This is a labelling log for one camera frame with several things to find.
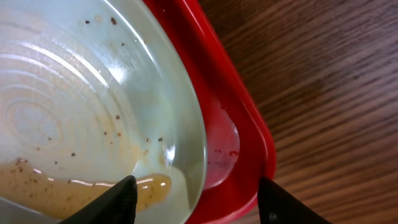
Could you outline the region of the white plate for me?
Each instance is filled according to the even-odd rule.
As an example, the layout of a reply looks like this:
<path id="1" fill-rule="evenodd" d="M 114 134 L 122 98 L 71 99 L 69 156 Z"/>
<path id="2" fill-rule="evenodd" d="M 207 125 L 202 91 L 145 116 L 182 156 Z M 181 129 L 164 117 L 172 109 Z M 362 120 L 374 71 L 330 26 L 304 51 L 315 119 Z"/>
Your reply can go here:
<path id="1" fill-rule="evenodd" d="M 133 175 L 137 223 L 185 223 L 206 134 L 142 1 L 1 1 L 1 222 L 58 223 Z"/>

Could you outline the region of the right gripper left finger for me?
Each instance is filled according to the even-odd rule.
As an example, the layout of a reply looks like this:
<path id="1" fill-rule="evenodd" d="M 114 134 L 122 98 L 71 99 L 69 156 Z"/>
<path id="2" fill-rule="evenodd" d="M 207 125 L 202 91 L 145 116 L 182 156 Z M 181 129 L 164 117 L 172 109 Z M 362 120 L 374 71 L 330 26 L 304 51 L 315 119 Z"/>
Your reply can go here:
<path id="1" fill-rule="evenodd" d="M 136 208 L 137 181 L 129 175 L 59 224 L 134 224 Z"/>

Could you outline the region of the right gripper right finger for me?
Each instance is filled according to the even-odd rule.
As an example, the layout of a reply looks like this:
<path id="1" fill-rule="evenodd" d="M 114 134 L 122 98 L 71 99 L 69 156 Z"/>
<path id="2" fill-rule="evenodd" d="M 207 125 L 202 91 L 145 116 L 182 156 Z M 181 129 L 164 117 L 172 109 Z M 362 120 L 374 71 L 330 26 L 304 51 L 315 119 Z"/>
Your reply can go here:
<path id="1" fill-rule="evenodd" d="M 273 180 L 259 179 L 257 206 L 261 224 L 330 224 Z"/>

